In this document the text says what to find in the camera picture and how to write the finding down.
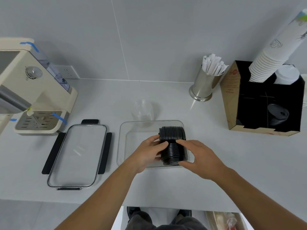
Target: hand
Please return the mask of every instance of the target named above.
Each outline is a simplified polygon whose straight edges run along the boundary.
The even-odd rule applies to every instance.
[[[180,161],[179,165],[197,174],[201,178],[216,181],[223,176],[222,173],[228,169],[217,155],[206,145],[198,140],[176,140],[178,144],[190,150],[194,157],[194,163]]]
[[[161,160],[161,157],[157,156],[168,146],[168,142],[160,143],[160,141],[155,141],[159,138],[160,135],[154,135],[145,139],[126,160],[136,166],[137,173],[142,172],[148,164]]]

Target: pants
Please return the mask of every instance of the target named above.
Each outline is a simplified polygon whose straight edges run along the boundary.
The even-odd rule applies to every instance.
[[[134,212],[128,221],[126,230],[207,230],[197,219],[181,214],[177,215],[170,225],[153,225],[151,217],[144,211]]]

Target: shoe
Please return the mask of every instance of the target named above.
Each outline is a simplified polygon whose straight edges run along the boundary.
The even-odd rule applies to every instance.
[[[141,211],[141,209],[139,207],[127,207],[129,220],[132,218],[132,214],[136,211]]]
[[[192,210],[180,209],[177,215],[179,215],[179,214],[182,214],[183,217],[192,216]]]

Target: metal knob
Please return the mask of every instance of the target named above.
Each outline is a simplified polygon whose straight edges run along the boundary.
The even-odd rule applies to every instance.
[[[30,77],[31,79],[36,79],[42,77],[43,75],[43,72],[35,66],[26,67],[25,72],[27,73],[28,77]]]

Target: power outlet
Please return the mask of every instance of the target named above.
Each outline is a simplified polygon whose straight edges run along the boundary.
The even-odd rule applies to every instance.
[[[64,79],[80,79],[74,67],[71,65],[55,65],[55,67]]]

